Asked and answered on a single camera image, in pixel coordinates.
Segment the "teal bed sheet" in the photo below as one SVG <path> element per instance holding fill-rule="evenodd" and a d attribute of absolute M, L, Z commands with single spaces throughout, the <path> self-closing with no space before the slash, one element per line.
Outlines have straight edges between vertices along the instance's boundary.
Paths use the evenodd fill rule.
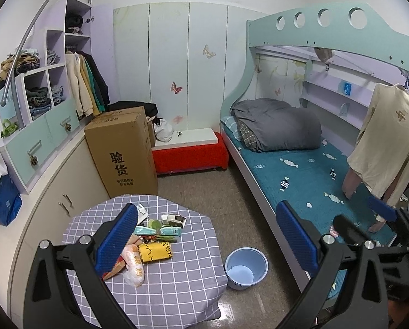
<path fill-rule="evenodd" d="M 224 130 L 274 210 L 279 202 L 287 200 L 320 234 L 330 232 L 332 220 L 339 214 L 365 232 L 374 223 L 375 215 L 367 206 L 370 192 L 365 185 L 360 184 L 350 200 L 344 196 L 341 186 L 349 167 L 347 157 L 327 140 L 314 150 L 253 152 L 237 141 L 225 125 Z M 393 236 L 388 226 L 370 234 L 381 245 L 387 245 Z M 329 298 L 340 291 L 344 275 L 344 271 L 339 272 Z"/>

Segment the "gray checkered tablecloth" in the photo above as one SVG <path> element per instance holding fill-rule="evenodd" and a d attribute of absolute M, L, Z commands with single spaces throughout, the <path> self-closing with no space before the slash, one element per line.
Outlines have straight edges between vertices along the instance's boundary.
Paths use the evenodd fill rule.
<path fill-rule="evenodd" d="M 217 319 L 218 300 L 227 277 L 217 237 L 210 218 L 155 195 L 123 195 L 98 204 L 70 222 L 63 243 L 74 243 L 92 234 L 103 222 L 112 220 L 127 203 L 141 203 L 151 219 L 162 214 L 187 218 L 178 243 L 172 243 L 173 257 L 144 263 L 145 281 L 138 288 L 129 285 L 121 273 L 105 283 L 120 307 L 138 328 L 187 328 Z M 86 321 L 99 326 L 74 271 L 68 271 L 72 291 Z"/>

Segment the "floor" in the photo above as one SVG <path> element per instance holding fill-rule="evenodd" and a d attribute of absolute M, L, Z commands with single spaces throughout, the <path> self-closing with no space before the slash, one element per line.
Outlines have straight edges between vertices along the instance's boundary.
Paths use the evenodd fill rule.
<path fill-rule="evenodd" d="M 260 208 L 233 160 L 226 171 L 161 177 L 159 196 L 211 218 L 223 262 L 230 252 L 243 246 L 259 249 L 269 262 L 268 274 L 262 282 L 243 291 L 227 288 L 219 301 L 220 319 L 199 323 L 194 329 L 276 328 L 300 292 Z"/>

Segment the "cardboard box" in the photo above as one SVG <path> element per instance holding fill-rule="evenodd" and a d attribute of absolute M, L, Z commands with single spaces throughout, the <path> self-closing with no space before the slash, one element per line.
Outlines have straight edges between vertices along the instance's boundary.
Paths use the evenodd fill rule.
<path fill-rule="evenodd" d="M 111 198 L 158 193 L 143 106 L 107 112 L 84 129 L 93 161 Z"/>
<path fill-rule="evenodd" d="M 148 123 L 148 135 L 150 137 L 151 147 L 155 147 L 156 146 L 156 134 L 154 133 L 154 125 L 152 121 Z"/>
<path fill-rule="evenodd" d="M 125 115 L 125 114 L 129 114 L 129 113 L 133 113 L 134 110 L 143 107 L 143 106 L 139 106 L 139 107 L 131 107 L 129 109 L 122 109 L 122 110 L 115 110 L 115 111 L 108 111 L 106 113 L 101 114 L 98 117 L 111 117 L 114 115 Z M 150 136 L 150 144 L 151 147 L 155 147 L 156 145 L 156 134 L 154 132 L 154 126 L 153 126 L 153 122 L 150 121 L 148 123 L 148 135 Z"/>

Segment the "red ottoman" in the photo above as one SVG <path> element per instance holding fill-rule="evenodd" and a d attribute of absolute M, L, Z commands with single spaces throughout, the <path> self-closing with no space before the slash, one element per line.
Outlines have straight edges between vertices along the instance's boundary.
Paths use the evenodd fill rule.
<path fill-rule="evenodd" d="M 200 171 L 209 168 L 227 169 L 229 154 L 223 137 L 216 132 L 218 143 L 153 151 L 157 174 Z"/>

